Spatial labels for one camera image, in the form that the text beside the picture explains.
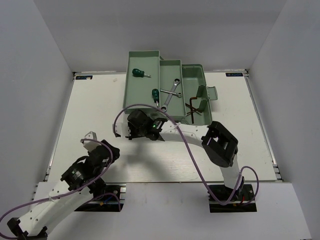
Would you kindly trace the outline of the green plastic toolbox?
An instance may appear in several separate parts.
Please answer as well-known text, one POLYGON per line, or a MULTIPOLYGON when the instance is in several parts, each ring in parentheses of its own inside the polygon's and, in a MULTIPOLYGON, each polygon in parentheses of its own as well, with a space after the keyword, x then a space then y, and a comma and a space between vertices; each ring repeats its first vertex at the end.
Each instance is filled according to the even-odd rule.
POLYGON ((179 59, 164 59, 158 50, 130 51, 126 71, 123 108, 129 115, 136 109, 145 112, 151 118, 161 117, 161 106, 168 94, 160 89, 170 91, 175 79, 181 82, 175 92, 182 93, 182 97, 173 96, 167 111, 176 122, 186 125, 209 125, 212 122, 210 102, 218 98, 214 86, 206 83, 203 66, 198 63, 183 64, 179 59), (137 68, 151 77, 134 77, 132 70, 137 68), (152 90, 159 91, 159 108, 152 97, 152 90), (197 109, 193 113, 194 124, 190 114, 190 98, 197 97, 192 105, 197 109))

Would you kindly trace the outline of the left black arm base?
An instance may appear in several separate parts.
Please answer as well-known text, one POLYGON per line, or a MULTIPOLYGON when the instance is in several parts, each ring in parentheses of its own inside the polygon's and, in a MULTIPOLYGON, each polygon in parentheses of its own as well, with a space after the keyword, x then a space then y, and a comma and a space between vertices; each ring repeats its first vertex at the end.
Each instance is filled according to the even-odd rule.
POLYGON ((78 207, 75 212, 120 212, 125 203, 126 187, 125 183, 107 183, 100 193, 95 193, 91 201, 78 207))

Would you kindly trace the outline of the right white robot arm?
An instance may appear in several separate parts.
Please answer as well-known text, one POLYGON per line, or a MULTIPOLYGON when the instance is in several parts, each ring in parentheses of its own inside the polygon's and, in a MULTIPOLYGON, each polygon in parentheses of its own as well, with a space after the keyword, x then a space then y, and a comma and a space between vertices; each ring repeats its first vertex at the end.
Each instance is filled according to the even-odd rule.
POLYGON ((221 170, 226 195, 233 200, 243 195, 243 178, 239 176, 237 160, 239 141, 220 122, 213 121, 210 125, 173 124, 165 118, 152 119, 138 109, 129 114, 127 121, 130 140, 186 141, 203 148, 209 160, 221 170))

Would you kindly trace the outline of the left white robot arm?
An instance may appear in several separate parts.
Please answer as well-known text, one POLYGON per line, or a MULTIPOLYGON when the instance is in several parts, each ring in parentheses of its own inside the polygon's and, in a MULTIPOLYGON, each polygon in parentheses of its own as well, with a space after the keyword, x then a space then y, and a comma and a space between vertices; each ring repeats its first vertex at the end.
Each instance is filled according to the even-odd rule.
POLYGON ((30 211, 7 222, 15 239, 45 240, 78 207, 107 194, 101 176, 120 157, 120 149, 106 140, 84 138, 82 144, 87 154, 79 157, 61 175, 48 197, 34 201, 30 211))

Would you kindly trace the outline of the small silver wrench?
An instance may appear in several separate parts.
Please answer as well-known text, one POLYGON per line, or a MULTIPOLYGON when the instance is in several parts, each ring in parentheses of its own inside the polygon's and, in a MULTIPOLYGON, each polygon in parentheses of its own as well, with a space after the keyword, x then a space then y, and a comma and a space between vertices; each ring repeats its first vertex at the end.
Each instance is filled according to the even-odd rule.
POLYGON ((169 91, 169 90, 164 90, 164 89, 160 89, 160 91, 162 93, 166 93, 166 94, 172 94, 173 96, 176 96, 178 98, 182 97, 182 93, 181 92, 174 92, 174 91, 169 91))

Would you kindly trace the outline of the green stubby screwdriver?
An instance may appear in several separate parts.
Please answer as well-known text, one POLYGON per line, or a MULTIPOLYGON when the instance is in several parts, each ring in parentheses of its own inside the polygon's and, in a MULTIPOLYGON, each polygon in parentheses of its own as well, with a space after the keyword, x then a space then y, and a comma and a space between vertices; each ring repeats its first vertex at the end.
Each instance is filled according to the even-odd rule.
POLYGON ((159 108, 159 103, 160 103, 159 90, 158 90, 157 88, 154 88, 154 89, 151 91, 151 95, 152 95, 153 101, 154 101, 155 104, 156 104, 156 107, 159 108))
POLYGON ((140 70, 140 69, 138 69, 138 68, 134 68, 134 69, 132 70, 132 75, 133 75, 134 77, 137 77, 137 78, 143 78, 143 77, 150 78, 150 77, 151 77, 151 75, 146 74, 143 70, 140 70))

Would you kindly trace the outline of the large brown hex key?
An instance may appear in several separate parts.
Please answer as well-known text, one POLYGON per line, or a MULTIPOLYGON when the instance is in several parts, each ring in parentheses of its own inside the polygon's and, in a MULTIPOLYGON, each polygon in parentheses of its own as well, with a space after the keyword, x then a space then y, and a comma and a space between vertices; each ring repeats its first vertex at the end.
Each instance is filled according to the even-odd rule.
POLYGON ((192 123, 192 124, 194 124, 194 113, 198 111, 197 108, 194 108, 194 107, 193 107, 192 102, 193 102, 193 100, 197 100, 197 99, 198 99, 198 98, 197 98, 196 96, 191 97, 191 98, 189 99, 189 108, 190 108, 190 115, 191 115, 191 123, 192 123))

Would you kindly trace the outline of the large silver ratchet wrench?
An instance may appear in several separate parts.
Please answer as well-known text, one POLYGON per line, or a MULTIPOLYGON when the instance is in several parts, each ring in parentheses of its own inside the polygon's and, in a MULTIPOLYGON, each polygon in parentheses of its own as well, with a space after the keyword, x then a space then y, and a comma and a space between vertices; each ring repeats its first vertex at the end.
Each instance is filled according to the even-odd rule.
MULTIPOLYGON (((180 80, 179 78, 176 78, 176 79, 173 81, 173 86, 172 86, 171 90, 169 90, 169 91, 175 92, 175 90, 177 89, 177 86, 178 86, 180 83, 181 83, 181 80, 180 80)), ((171 101, 171 99, 172 99, 173 96, 174 96, 174 95, 172 95, 172 94, 168 94, 168 96, 167 96, 164 104, 161 106, 161 110, 162 110, 163 112, 166 112, 166 111, 167 111, 168 105, 169 105, 169 103, 170 103, 170 101, 171 101)))

